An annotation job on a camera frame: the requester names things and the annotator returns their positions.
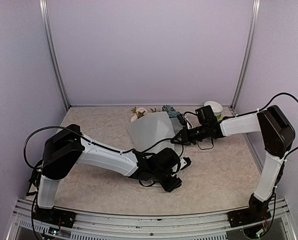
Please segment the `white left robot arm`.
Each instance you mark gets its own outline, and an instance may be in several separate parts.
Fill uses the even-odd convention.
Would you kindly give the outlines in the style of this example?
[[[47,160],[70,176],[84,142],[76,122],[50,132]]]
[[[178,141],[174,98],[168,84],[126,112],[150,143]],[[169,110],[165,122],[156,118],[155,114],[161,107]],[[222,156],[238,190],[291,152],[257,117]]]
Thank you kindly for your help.
[[[39,214],[52,223],[59,218],[54,207],[59,184],[74,165],[89,165],[119,173],[138,180],[143,187],[159,184],[170,193],[182,185],[177,174],[190,161],[165,147],[157,153],[149,150],[122,150],[100,143],[81,132],[79,125],[57,126],[58,133],[44,143],[42,164],[35,167],[40,173],[36,203]]]

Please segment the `blue fake hydrangea stem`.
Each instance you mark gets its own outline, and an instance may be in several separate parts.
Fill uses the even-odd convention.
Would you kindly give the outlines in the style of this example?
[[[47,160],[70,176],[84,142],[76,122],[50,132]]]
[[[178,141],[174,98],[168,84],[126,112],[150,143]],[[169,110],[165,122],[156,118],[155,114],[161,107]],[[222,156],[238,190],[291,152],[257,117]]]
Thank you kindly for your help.
[[[175,108],[172,105],[163,105],[162,111],[166,112],[170,119],[177,118],[179,115],[182,115],[182,113],[175,110]]]

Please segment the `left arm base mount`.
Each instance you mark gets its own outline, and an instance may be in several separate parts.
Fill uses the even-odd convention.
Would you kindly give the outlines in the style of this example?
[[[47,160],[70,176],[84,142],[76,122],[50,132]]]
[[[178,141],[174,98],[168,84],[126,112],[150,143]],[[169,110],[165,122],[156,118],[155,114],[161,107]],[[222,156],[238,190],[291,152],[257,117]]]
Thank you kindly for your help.
[[[59,208],[45,209],[41,207],[34,207],[33,219],[43,223],[55,225],[58,227],[73,228],[76,219],[76,213],[69,210]]]

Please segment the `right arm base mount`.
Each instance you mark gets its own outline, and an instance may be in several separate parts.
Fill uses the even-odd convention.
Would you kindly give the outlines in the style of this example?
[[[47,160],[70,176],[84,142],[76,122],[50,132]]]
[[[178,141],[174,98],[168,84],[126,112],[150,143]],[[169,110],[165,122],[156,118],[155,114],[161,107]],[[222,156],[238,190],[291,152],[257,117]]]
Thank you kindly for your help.
[[[232,210],[227,213],[230,227],[240,227],[270,219],[269,202],[272,197],[273,195],[265,201],[260,201],[252,194],[247,208]]]

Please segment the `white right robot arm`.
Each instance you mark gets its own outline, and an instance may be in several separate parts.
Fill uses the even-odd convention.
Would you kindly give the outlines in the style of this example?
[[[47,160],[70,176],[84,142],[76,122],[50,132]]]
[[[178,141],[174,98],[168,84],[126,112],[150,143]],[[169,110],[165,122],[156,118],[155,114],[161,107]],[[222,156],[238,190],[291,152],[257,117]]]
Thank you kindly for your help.
[[[259,183],[252,194],[256,201],[245,210],[245,218],[255,222],[264,212],[261,203],[269,201],[283,173],[283,166],[288,156],[298,150],[292,147],[296,132],[290,121],[277,105],[268,102],[264,107],[240,115],[218,120],[212,107],[200,107],[193,113],[199,126],[183,127],[172,139],[171,143],[179,145],[195,145],[206,138],[220,139],[233,135],[261,133],[265,161]]]

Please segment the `white wrapping paper sheet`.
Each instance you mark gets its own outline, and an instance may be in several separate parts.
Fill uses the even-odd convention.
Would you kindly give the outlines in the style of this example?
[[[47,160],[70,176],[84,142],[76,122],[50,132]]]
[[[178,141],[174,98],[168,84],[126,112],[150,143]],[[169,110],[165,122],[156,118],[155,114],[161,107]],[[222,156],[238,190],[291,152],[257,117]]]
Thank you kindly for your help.
[[[157,154],[164,148],[171,148],[177,155],[181,154],[182,146],[170,143],[167,139],[173,138],[182,128],[179,120],[169,118],[166,112],[148,113],[126,126],[137,151],[142,152],[152,147],[148,152]]]

